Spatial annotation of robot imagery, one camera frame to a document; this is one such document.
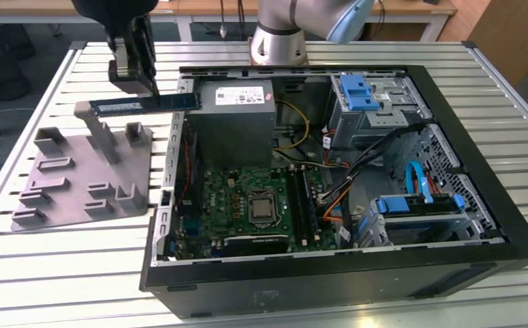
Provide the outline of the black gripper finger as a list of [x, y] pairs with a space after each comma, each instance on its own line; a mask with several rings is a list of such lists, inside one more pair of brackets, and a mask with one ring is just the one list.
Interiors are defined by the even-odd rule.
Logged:
[[146, 17], [137, 17], [131, 22], [131, 47], [133, 47], [133, 60], [138, 65], [138, 75], [142, 82], [147, 82], [146, 67], [145, 67], [145, 30], [146, 30]]
[[158, 91], [158, 84], [156, 81], [156, 49], [154, 49], [154, 40], [153, 40], [153, 30], [152, 30], [152, 20], [150, 16], [143, 17], [143, 45], [146, 49], [145, 55], [145, 73], [147, 79], [147, 88], [154, 98], [154, 102], [157, 105], [161, 104], [161, 95]]

